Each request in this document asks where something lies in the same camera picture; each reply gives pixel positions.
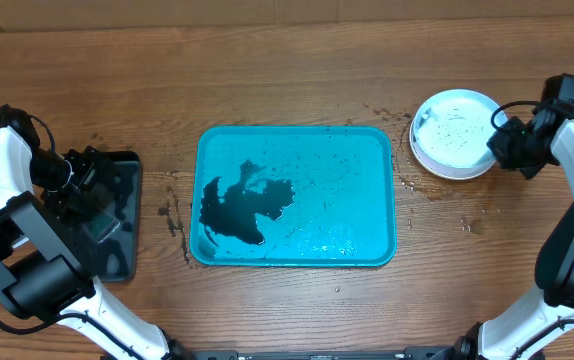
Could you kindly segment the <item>green scrubbing sponge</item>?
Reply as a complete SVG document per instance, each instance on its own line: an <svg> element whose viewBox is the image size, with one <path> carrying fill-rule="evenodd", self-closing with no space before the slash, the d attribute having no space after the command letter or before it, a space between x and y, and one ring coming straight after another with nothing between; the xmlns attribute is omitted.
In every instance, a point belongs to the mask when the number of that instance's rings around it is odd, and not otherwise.
<svg viewBox="0 0 574 360"><path fill-rule="evenodd" d="M120 221L106 212L95 213L81 225L81 232L92 243L103 242L120 226Z"/></svg>

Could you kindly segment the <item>light blue plate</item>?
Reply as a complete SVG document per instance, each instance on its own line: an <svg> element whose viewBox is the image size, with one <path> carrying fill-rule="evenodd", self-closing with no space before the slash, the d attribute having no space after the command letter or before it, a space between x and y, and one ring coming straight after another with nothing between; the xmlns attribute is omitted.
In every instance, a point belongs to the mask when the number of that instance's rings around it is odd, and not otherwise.
<svg viewBox="0 0 574 360"><path fill-rule="evenodd" d="M473 90L442 91L418 108L409 134L413 133L420 147L441 164L472 167L492 155L487 142L495 127L507 121L504 113L493 114L498 108L494 100Z"/></svg>

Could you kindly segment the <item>white plate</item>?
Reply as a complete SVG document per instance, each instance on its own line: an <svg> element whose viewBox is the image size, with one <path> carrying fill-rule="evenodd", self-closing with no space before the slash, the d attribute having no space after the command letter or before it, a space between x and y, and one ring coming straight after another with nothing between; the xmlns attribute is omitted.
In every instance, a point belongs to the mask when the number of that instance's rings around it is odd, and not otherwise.
<svg viewBox="0 0 574 360"><path fill-rule="evenodd" d="M419 145L417 137L409 134L409 145L416 160L430 173L449 180L469 180L476 178L488 171L495 163L491 154L484 158L480 164L472 167L458 168L441 164L431 158Z"/></svg>

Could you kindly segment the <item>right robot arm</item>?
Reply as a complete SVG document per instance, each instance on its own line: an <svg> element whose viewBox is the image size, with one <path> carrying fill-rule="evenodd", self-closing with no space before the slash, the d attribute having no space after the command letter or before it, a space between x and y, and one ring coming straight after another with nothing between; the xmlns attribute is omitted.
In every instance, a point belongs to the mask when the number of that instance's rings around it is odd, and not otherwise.
<svg viewBox="0 0 574 360"><path fill-rule="evenodd" d="M437 352L438 359L540 359L548 344L574 329L574 75L548 78L531 105L529 122L510 118L487 146L502 168L527 179L547 164L562 167L573 201L539 252L534 286Z"/></svg>

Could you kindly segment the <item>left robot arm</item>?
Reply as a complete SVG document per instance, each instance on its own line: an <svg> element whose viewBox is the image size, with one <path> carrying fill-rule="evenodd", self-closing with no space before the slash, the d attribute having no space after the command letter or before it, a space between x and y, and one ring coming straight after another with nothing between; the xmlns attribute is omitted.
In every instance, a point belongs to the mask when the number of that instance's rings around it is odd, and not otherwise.
<svg viewBox="0 0 574 360"><path fill-rule="evenodd" d="M38 117L0 107L0 329L65 326L109 359L189 352L108 289L136 271L142 167L131 151L59 153Z"/></svg>

